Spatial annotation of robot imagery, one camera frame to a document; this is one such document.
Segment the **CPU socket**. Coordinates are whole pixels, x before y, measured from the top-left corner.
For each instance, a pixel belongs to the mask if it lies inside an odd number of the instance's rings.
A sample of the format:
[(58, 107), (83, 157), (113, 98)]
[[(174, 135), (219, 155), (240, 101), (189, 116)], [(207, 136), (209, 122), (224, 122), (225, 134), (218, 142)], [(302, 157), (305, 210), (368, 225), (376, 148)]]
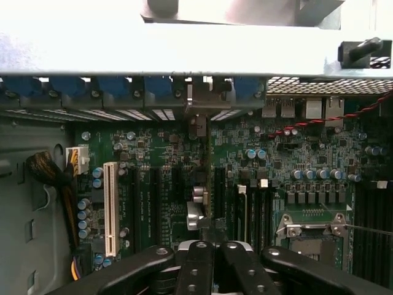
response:
[(330, 221), (294, 221), (284, 213), (274, 233), (274, 245), (344, 271), (350, 270), (349, 231), (343, 213)]

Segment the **black long expansion slot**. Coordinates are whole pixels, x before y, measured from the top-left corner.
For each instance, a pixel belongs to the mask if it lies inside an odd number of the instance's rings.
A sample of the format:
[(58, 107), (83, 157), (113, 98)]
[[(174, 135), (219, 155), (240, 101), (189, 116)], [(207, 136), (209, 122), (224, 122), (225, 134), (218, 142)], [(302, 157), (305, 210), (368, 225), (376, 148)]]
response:
[(140, 215), (140, 176), (139, 168), (131, 167), (129, 169), (129, 196), (131, 206), (131, 225), (132, 225), (132, 242), (135, 253), (141, 250), (141, 215)]
[(161, 170), (150, 169), (150, 225), (151, 236), (156, 245), (161, 243)]
[(225, 168), (215, 167), (214, 169), (214, 218), (219, 219), (225, 216), (226, 181)]

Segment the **black short expansion slot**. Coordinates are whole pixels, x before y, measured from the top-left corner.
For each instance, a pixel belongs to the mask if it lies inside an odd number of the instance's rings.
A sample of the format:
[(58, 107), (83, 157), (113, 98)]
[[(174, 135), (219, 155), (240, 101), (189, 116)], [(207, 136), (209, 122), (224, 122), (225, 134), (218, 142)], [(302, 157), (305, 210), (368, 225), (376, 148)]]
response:
[(182, 197), (182, 169), (181, 167), (173, 167), (171, 169), (171, 184), (172, 184), (172, 201), (179, 201)]

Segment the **white PCI expansion slot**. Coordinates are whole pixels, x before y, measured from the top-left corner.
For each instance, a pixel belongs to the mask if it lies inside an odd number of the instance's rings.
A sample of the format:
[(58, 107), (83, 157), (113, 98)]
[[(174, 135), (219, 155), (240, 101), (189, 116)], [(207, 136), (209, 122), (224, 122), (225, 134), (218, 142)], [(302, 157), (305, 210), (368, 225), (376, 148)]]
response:
[(120, 250), (118, 169), (117, 162), (103, 165), (105, 255), (113, 258)]

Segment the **black power connector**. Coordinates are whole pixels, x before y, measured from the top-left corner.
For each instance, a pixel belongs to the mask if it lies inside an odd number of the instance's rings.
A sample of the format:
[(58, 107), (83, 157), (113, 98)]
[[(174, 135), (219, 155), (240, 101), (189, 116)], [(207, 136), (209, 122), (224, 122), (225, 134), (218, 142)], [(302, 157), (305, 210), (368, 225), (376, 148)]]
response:
[(74, 281), (89, 275), (92, 272), (91, 245), (79, 245), (72, 254), (71, 275)]

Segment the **thin metal locking lever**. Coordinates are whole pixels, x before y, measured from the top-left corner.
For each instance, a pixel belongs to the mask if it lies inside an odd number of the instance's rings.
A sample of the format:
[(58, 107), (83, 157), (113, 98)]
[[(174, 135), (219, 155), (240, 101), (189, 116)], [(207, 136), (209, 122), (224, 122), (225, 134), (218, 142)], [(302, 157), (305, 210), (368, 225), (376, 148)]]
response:
[(373, 233), (376, 233), (376, 234), (388, 235), (388, 236), (393, 237), (393, 232), (389, 232), (389, 231), (386, 231), (386, 230), (373, 229), (373, 228), (362, 227), (362, 226), (355, 226), (355, 225), (352, 225), (352, 224), (345, 224), (344, 227), (345, 228), (362, 230), (362, 231), (367, 231), (367, 232), (373, 232)]

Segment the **green motherboard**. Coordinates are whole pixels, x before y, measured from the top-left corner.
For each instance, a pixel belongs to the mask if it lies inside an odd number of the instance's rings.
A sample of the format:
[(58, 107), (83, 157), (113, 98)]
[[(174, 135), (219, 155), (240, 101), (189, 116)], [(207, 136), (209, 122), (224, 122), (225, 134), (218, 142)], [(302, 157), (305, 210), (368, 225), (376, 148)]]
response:
[[(271, 245), (284, 213), (294, 221), (330, 221), (343, 213), (347, 224), (356, 226), (356, 188), (364, 187), (365, 227), (381, 230), (381, 191), (393, 190), (393, 135), (383, 120), (347, 120), (342, 128), (325, 125), (294, 128), (271, 138), (284, 120), (243, 117), (214, 122), (212, 166), (225, 168), (225, 216), (214, 219), (207, 240), (244, 241), (244, 196), (247, 187), (248, 240), (250, 243), (251, 194), (255, 189), (255, 247), (262, 250), (260, 222), (261, 179), (274, 193)], [(81, 244), (91, 245), (92, 267), (99, 270), (132, 254), (129, 169), (139, 168), (141, 250), (156, 245), (151, 236), (150, 169), (161, 170), (161, 244), (178, 249), (183, 241), (199, 239), (187, 228), (187, 202), (191, 197), (190, 174), (200, 159), (197, 141), (184, 123), (84, 124), (76, 131), (79, 146), (88, 147), (89, 171), (77, 179), (77, 232)], [(105, 255), (103, 165), (119, 165), (120, 250)], [(182, 197), (172, 201), (171, 169), (182, 169)], [(214, 181), (212, 182), (214, 210)], [(357, 275), (357, 229), (349, 231), (349, 273)], [(365, 231), (364, 279), (393, 288), (381, 276), (381, 235)]]

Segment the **perforated metal slot cover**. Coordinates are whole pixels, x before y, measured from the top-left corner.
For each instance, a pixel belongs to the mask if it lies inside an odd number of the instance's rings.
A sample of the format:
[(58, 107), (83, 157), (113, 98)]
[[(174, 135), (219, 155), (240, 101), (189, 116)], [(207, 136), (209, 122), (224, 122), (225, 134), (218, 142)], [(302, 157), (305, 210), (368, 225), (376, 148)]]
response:
[(33, 116), (22, 110), (18, 96), (12, 94), (7, 96), (0, 92), (0, 117), (10, 117), (17, 119), (32, 119)]
[(104, 93), (103, 107), (106, 112), (124, 116), (128, 120), (151, 121), (152, 119), (144, 112), (144, 93), (136, 91), (136, 96), (132, 94), (113, 96)]
[(81, 115), (90, 120), (101, 120), (106, 122), (125, 120), (122, 117), (104, 110), (103, 94), (96, 90), (84, 93), (80, 96), (62, 94), (61, 104), (67, 112)]
[(28, 114), (64, 121), (89, 122), (94, 120), (84, 112), (68, 111), (62, 107), (61, 95), (59, 93), (55, 94), (55, 96), (51, 96), (48, 93), (38, 96), (21, 96), (19, 100), (20, 106)]
[(265, 105), (266, 95), (264, 92), (256, 92), (249, 97), (242, 97), (236, 95), (233, 90), (225, 92), (221, 95), (221, 105), (217, 111), (211, 116), (211, 121), (223, 121), (239, 117), (249, 112), (262, 109)]
[(184, 119), (184, 100), (173, 95), (157, 96), (147, 92), (144, 107), (148, 114), (160, 121), (177, 121)]

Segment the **white power connector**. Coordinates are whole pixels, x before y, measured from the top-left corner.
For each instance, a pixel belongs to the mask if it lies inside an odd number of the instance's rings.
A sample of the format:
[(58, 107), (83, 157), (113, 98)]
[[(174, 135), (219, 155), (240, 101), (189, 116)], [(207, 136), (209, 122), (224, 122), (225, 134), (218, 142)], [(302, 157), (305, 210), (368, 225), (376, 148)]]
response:
[(88, 147), (77, 146), (66, 148), (66, 166), (72, 166), (73, 176), (81, 175), (89, 171), (90, 157)]

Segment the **silver USB port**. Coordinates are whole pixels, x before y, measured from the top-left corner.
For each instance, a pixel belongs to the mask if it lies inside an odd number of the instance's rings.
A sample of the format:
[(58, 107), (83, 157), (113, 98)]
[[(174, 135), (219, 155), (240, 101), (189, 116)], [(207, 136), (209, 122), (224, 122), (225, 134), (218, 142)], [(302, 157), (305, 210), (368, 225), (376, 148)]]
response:
[(265, 106), (262, 108), (262, 118), (277, 117), (277, 100), (275, 98), (267, 98)]
[(281, 117), (294, 118), (295, 117), (295, 101), (292, 99), (281, 100)]

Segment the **silver ethernet port block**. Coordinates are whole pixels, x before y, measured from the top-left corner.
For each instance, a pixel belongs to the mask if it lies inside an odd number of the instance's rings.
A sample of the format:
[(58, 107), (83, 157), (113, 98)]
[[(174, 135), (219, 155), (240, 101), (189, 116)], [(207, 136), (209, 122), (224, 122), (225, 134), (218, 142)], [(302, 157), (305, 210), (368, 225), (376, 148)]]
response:
[[(325, 101), (325, 119), (341, 117), (344, 115), (344, 99), (338, 96), (331, 96)], [(326, 127), (343, 127), (343, 119), (325, 122)]]

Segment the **open grey PC case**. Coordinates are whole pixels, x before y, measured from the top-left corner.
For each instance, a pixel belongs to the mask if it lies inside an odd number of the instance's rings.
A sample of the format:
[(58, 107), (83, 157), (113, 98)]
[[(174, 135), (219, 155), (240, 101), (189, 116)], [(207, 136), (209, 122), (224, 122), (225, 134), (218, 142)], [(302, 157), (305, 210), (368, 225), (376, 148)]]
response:
[[(42, 94), (53, 89), (52, 76), (77, 76), (85, 90), (102, 92), (97, 77), (126, 77), (130, 93), (147, 93), (144, 78), (169, 76), (172, 95), (184, 100), (184, 119), (106, 122), (0, 117), (0, 295), (91, 295), (91, 275), (74, 281), (72, 254), (81, 245), (77, 232), (77, 179), (66, 166), (66, 148), (79, 146), (76, 131), (84, 124), (184, 123), (187, 84), (204, 81), (218, 94), (235, 91), (235, 77), (262, 77), (265, 95), (277, 100), (277, 117), (262, 118), (262, 109), (243, 117), (280, 119), (275, 138), (294, 128), (326, 121), (383, 120), (393, 135), (393, 0), (346, 0), (340, 29), (301, 26), (147, 23), (142, 0), (0, 0), (0, 92), (4, 76), (39, 79)], [(343, 41), (373, 37), (383, 48), (371, 55), (368, 69), (342, 69)], [(325, 119), (325, 101), (344, 99), (344, 115)], [(281, 117), (281, 100), (295, 101), (295, 117)], [(322, 100), (322, 118), (306, 119), (306, 101)], [(180, 244), (186, 250), (191, 239)], [(222, 243), (214, 247), (211, 295), (243, 295), (220, 288)], [(356, 295), (393, 295), (388, 288), (356, 277)]]

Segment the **grey plastic parts rack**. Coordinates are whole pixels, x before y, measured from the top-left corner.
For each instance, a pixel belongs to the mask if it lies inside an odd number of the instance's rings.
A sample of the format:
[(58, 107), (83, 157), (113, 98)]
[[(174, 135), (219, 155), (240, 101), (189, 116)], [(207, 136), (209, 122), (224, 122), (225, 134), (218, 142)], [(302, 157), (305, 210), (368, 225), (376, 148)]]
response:
[(338, 30), (346, 0), (142, 0), (147, 23), (320, 27)]

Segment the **black chassis switch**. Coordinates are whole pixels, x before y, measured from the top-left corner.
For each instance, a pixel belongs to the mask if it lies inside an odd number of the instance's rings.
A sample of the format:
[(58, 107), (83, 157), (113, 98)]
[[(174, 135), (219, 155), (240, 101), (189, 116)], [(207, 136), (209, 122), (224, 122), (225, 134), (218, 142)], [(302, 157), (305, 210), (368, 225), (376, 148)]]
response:
[(342, 69), (368, 69), (371, 55), (383, 48), (383, 40), (373, 37), (362, 42), (343, 41), (338, 47), (338, 62)]

